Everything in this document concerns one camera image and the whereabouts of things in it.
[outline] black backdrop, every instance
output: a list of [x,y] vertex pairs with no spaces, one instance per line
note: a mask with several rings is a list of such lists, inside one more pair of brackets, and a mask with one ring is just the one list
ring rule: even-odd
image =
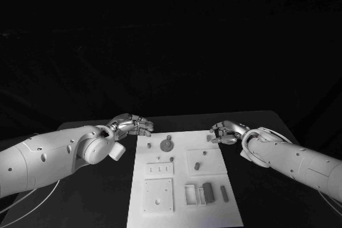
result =
[[339,156],[342,0],[0,0],[0,139],[272,110]]

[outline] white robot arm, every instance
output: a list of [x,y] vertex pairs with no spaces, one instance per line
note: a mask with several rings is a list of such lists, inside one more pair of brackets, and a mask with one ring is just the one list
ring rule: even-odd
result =
[[334,200],[342,202],[342,161],[281,139],[269,129],[249,129],[225,120],[210,128],[219,130],[212,143],[233,144],[241,140],[241,156],[256,165],[272,168]]
[[127,134],[151,136],[153,122],[121,114],[106,124],[37,135],[0,152],[0,198],[50,185],[109,155],[118,160]]

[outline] dark table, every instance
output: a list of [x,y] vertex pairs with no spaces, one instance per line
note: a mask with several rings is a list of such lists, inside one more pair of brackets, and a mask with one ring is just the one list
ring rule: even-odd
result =
[[[228,119],[249,128],[259,126],[269,128],[293,143],[297,143],[272,111],[148,117],[147,119],[154,123],[154,133],[209,130],[215,123]],[[57,130],[83,125],[105,125],[108,121],[109,119],[67,122]],[[137,136],[128,135],[119,143],[125,146],[121,159],[114,161],[106,156],[98,164],[86,165],[63,178],[40,207],[20,221],[7,226],[8,228],[125,227]],[[219,148],[243,227],[342,227],[342,219],[316,190],[271,168],[262,168],[243,159],[239,156],[241,143],[219,144]],[[10,209],[2,225],[37,206],[54,185],[56,183],[39,188]],[[15,200],[27,193],[28,191],[20,193]]]

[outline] robotic hand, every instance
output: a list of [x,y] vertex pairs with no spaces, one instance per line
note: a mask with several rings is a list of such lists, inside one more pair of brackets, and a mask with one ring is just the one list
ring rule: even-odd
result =
[[294,145],[272,130],[249,129],[232,121],[222,121],[210,128],[219,137],[212,143],[233,144],[241,140],[241,156],[256,165],[272,168],[291,179],[342,202],[342,161]]
[[153,122],[121,114],[106,126],[83,126],[37,135],[0,152],[0,198],[50,185],[106,155],[118,160],[128,134],[151,136]]

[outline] white cable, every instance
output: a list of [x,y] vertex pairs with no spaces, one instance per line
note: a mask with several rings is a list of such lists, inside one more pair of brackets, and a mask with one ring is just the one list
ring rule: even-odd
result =
[[[56,189],[56,187],[57,187],[57,184],[59,184],[59,181],[57,181],[56,186],[54,186],[54,188],[53,188],[50,194],[47,195],[46,199],[47,199],[49,196],[52,195],[52,193],[53,193],[53,191],[54,191],[54,189]],[[5,226],[8,226],[8,225],[13,224],[14,222],[17,222],[21,218],[24,218],[24,217],[37,209],[37,207],[41,205],[41,203],[44,202],[44,200],[40,202],[40,204],[36,206],[36,208],[34,208],[28,213],[26,213],[24,216],[21,216],[17,220],[14,220],[11,223],[8,223],[7,225],[1,226],[0,228],[4,228]]]
[[[277,132],[274,132],[271,129],[268,129],[274,134],[277,134],[281,138],[284,138],[284,140],[288,142],[288,143],[291,143],[290,142],[290,140],[280,134],[280,133],[277,133]],[[323,197],[323,199],[324,199],[324,201],[327,202],[327,204],[329,204],[329,206],[333,208],[333,210],[339,213],[339,215],[342,216],[342,214],[340,214],[340,212],[336,210],[336,208],[333,207],[333,205],[329,203],[329,201],[326,200],[326,198]]]
[[0,211],[0,214],[1,214],[5,210],[8,210],[36,190],[37,190],[37,189],[31,190],[30,193],[28,193],[23,198],[20,198],[18,201],[15,201],[7,208],[4,208],[4,209]]

